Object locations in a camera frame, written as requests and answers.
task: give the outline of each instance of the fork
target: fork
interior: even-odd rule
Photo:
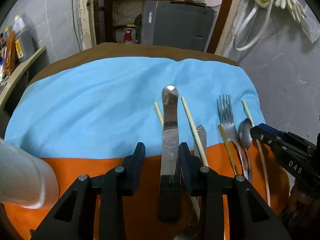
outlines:
[[[233,142],[238,150],[242,171],[244,177],[249,180],[249,173],[245,165],[244,156],[241,151],[241,147],[238,143],[238,133],[233,119],[233,111],[230,100],[230,95],[219,95],[218,111],[220,117],[220,124],[227,135],[228,139]]]

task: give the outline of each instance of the white glove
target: white glove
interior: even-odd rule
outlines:
[[[300,23],[300,18],[304,20],[306,17],[304,9],[301,6],[301,4],[298,2],[298,0],[276,0],[275,6],[276,7],[280,6],[281,9],[284,9],[285,7],[287,7],[292,18],[295,21],[298,21],[299,23]]]

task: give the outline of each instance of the chopstick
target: chopstick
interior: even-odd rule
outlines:
[[[158,106],[158,103],[157,102],[154,102],[155,104],[155,108],[156,108],[156,111],[157,111],[157,114],[158,114],[158,118],[159,118],[159,121],[162,125],[162,128],[163,128],[163,116],[162,116],[162,113],[161,113],[161,110]],[[192,202],[192,205],[193,205],[193,208],[195,209],[195,212],[196,212],[196,216],[198,218],[198,220],[200,219],[200,207],[199,207],[199,203],[197,201],[197,198],[196,197],[191,197],[191,202]]]
[[[230,145],[228,143],[228,139],[227,139],[227,136],[226,136],[226,133],[224,132],[224,129],[222,128],[222,126],[219,124],[218,125],[218,129],[220,131],[220,134],[221,134],[221,137],[222,137],[222,140],[223,140],[223,143],[224,145],[226,146],[226,149],[227,149],[227,152],[229,154],[229,160],[230,160],[230,163],[231,163],[231,166],[232,166],[232,169],[233,169],[233,172],[236,175],[238,175],[238,169],[237,169],[237,165],[235,163],[235,159],[233,158],[233,155],[232,155],[232,152],[231,152],[231,148],[230,148]]]
[[[248,108],[247,104],[245,103],[245,101],[243,99],[242,99],[242,103],[243,103],[243,106],[244,106],[244,110],[245,110],[245,112],[247,114],[247,117],[250,119],[250,122],[251,122],[252,126],[254,126],[253,119],[251,117],[249,108]],[[263,150],[262,150],[261,143],[260,143],[259,140],[257,140],[257,145],[258,145],[258,149],[259,149],[259,153],[260,153],[260,157],[261,157],[264,180],[265,180],[265,183],[266,183],[267,203],[270,206],[271,205],[271,203],[270,203],[270,188],[269,188],[269,180],[268,180],[266,160],[264,158]]]
[[[181,97],[181,100],[182,100],[182,104],[183,104],[184,110],[186,111],[186,114],[187,114],[187,117],[188,117],[188,121],[189,121],[191,130],[192,130],[193,136],[194,136],[194,138],[196,140],[202,163],[203,163],[204,166],[209,167],[209,164],[208,164],[208,161],[207,161],[207,157],[205,156],[204,149],[202,147],[202,143],[201,143],[200,137],[198,135],[195,123],[193,122],[193,119],[192,119],[191,113],[189,111],[187,102],[186,102],[184,97]]]
[[[158,114],[159,121],[160,121],[162,128],[163,128],[163,116],[162,116],[161,110],[160,110],[157,102],[154,102],[154,104],[155,104],[155,108],[156,108],[156,111]]]

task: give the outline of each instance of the sticker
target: sticker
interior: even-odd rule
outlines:
[[[17,50],[18,58],[22,58],[23,53],[22,53],[19,39],[16,40],[16,50]]]
[[[148,20],[148,22],[149,22],[149,23],[152,22],[152,11],[149,12],[149,20]]]

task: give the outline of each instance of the plastic jug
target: plastic jug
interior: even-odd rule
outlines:
[[[27,28],[19,14],[14,17],[13,30],[16,34],[18,60],[22,63],[30,58],[36,50],[32,43],[30,30]]]
[[[58,197],[58,181],[51,166],[0,138],[0,202],[52,208]]]

